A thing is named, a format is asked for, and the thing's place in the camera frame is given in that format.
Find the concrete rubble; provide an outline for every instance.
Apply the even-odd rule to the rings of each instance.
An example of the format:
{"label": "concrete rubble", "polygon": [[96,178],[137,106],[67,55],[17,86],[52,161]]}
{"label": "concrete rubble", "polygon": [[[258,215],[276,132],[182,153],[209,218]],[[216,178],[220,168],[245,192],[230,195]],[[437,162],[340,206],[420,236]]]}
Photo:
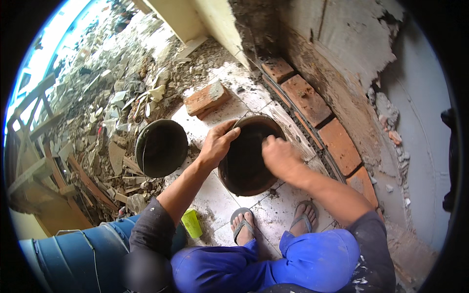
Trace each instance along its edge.
{"label": "concrete rubble", "polygon": [[[213,71],[233,58],[210,38],[175,61],[184,45],[156,16],[137,13],[123,32],[109,38],[114,21],[111,15],[88,34],[82,46],[92,47],[89,54],[67,60],[51,94],[51,108],[65,117],[44,140],[65,181],[79,191],[74,200],[93,225],[115,220],[120,207],[128,216],[140,213],[162,192],[164,178],[145,176],[135,163],[135,140],[149,123],[170,118],[182,106],[184,91],[206,86]],[[96,189],[70,168],[71,157]]]}

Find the metal wire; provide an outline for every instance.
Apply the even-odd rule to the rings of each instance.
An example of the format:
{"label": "metal wire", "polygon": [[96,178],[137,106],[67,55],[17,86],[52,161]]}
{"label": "metal wire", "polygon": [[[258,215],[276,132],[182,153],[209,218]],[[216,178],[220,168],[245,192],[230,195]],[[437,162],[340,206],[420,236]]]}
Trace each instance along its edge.
{"label": "metal wire", "polygon": [[96,265],[96,250],[94,249],[93,245],[91,244],[90,240],[88,239],[88,237],[86,237],[86,234],[83,233],[82,230],[80,229],[72,229],[72,230],[59,230],[57,231],[57,233],[55,234],[55,236],[58,236],[61,232],[80,232],[83,237],[85,238],[86,240],[86,243],[88,244],[88,246],[93,250],[93,258],[94,258],[94,272],[96,273],[96,283],[98,284],[98,289],[99,289],[99,293],[101,293],[101,285],[99,284],[99,276],[98,276],[98,267]]}

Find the rubber bucket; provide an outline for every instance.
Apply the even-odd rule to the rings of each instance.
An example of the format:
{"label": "rubber bucket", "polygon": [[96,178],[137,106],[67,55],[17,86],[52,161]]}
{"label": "rubber bucket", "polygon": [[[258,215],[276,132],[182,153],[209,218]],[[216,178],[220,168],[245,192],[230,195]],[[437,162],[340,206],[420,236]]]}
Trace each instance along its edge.
{"label": "rubber bucket", "polygon": [[[48,292],[121,293],[126,291],[121,284],[121,261],[129,253],[130,232],[139,217],[41,240],[21,240],[19,244]],[[172,253],[182,249],[185,243],[186,232],[179,225],[173,237]]]}
{"label": "rubber bucket", "polygon": [[181,125],[169,119],[159,119],[140,132],[135,145],[135,159],[145,175],[165,177],[183,164],[188,145]]}
{"label": "rubber bucket", "polygon": [[272,118],[262,115],[241,118],[232,128],[235,127],[241,128],[241,134],[231,142],[227,155],[218,166],[218,175],[232,193],[257,195],[277,181],[264,165],[262,141],[269,135],[285,140],[285,134]]}

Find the blue pants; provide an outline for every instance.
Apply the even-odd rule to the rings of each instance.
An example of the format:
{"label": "blue pants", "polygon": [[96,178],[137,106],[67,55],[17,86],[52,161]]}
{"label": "blue pants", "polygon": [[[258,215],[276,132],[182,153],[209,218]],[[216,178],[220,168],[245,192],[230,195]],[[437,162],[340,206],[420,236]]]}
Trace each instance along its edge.
{"label": "blue pants", "polygon": [[282,259],[259,262],[255,239],[244,246],[185,248],[171,259],[174,285],[182,293],[261,291],[282,283],[335,292],[349,282],[360,256],[344,229],[298,237],[285,231],[280,250]]}

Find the flip-flop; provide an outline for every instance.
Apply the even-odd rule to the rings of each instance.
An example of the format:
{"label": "flip-flop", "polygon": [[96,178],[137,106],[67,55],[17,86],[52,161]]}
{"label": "flip-flop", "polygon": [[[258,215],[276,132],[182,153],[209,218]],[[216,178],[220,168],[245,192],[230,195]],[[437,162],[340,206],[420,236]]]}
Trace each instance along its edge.
{"label": "flip-flop", "polygon": [[308,218],[308,215],[306,215],[305,213],[301,214],[301,216],[293,219],[293,222],[292,222],[292,225],[290,226],[290,229],[296,224],[298,223],[299,221],[301,220],[304,220],[306,222],[306,227],[308,228],[308,233],[313,233],[313,229],[316,230],[318,228],[318,225],[319,225],[319,222],[318,222],[318,218],[319,218],[319,214],[318,214],[318,208],[311,202],[311,201],[302,201],[300,202],[297,206],[296,206],[296,209],[295,209],[295,213],[294,215],[296,215],[296,211],[298,210],[298,207],[301,205],[301,204],[304,204],[306,206],[311,206],[314,210],[314,215],[316,217],[316,222],[314,224],[314,227],[311,226],[311,222],[310,222],[310,219]]}
{"label": "flip-flop", "polygon": [[[248,209],[248,208],[239,208],[239,209],[235,210],[235,211],[233,212],[233,214],[231,215],[230,224],[231,224],[231,225],[233,224],[233,220],[234,220],[239,214],[243,214],[243,215],[244,215],[246,212],[250,212],[250,213],[251,213],[252,219],[253,219],[253,221],[254,221],[254,214],[252,213],[252,211],[251,211],[250,209]],[[238,244],[238,243],[236,242],[236,238],[238,237],[238,234],[239,234],[239,232],[241,231],[241,228],[243,228],[244,226],[246,226],[246,227],[248,228],[249,232],[251,232],[252,235],[254,235],[254,228],[251,226],[251,224],[248,223],[248,221],[246,221],[246,219],[243,219],[243,220],[239,223],[239,225],[236,227],[236,229],[234,230],[234,232],[233,232],[233,238],[234,238],[234,242],[235,242],[236,244]]]}

